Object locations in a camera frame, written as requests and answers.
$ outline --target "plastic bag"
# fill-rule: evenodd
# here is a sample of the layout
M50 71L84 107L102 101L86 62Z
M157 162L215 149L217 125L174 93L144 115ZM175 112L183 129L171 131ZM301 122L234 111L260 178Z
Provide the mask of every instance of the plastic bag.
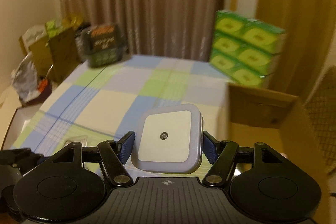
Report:
M23 102L28 102L40 95L37 90L38 78L35 65L30 52L21 61L16 71L12 73L12 86Z

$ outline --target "metal screw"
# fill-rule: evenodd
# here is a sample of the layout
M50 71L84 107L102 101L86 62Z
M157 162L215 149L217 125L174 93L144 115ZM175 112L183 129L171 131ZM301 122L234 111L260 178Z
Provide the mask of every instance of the metal screw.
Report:
M165 140L166 138L168 138L168 133L167 132L162 132L161 135L160 135L160 139Z
M211 176L207 176L205 178L205 180L211 184L215 184L215 183L219 183L222 181L222 178L220 176L217 175L211 175Z
M114 177L113 180L114 180L116 183L124 184L124 183L129 182L131 179L130 179L128 176L125 176L125 175L118 175L118 176Z

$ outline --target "ridged black surface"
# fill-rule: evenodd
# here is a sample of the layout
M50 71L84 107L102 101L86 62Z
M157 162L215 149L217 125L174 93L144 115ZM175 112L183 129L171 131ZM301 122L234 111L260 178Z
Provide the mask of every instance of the ridged black surface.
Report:
M255 224L260 222L239 213L221 190L206 188L194 177L139 178L131 187L113 190L102 207L74 223ZM310 220L303 223L313 224Z

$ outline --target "cardboard box flap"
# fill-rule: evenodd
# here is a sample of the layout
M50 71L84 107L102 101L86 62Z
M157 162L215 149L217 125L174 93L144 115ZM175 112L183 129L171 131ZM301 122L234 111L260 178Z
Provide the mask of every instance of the cardboard box flap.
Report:
M229 84L230 120L260 128L279 128L296 96Z

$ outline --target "green package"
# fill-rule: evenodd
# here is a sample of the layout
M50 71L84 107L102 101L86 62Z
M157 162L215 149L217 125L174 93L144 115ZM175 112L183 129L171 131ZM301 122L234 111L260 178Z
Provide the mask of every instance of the green package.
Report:
M215 49L212 50L210 64L241 85L265 87L265 79L268 78Z
M223 55L236 58L240 63L251 67L261 75L271 74L279 57L279 55L272 55L219 31L214 32L212 47Z
M216 12L215 30L240 38L270 54L280 53L285 39L285 31L281 28L226 10Z
M271 54L276 54L282 50L285 31L262 21L250 19L242 30L241 38Z
M53 30L48 30L48 37L49 38L53 38L55 37L56 35L58 35L60 32L59 30L57 29L53 29Z
M234 37L241 37L247 19L231 11L220 10L216 12L215 30Z
M46 24L46 29L49 31L49 30L53 30L53 29L56 29L56 20L50 20L48 21Z

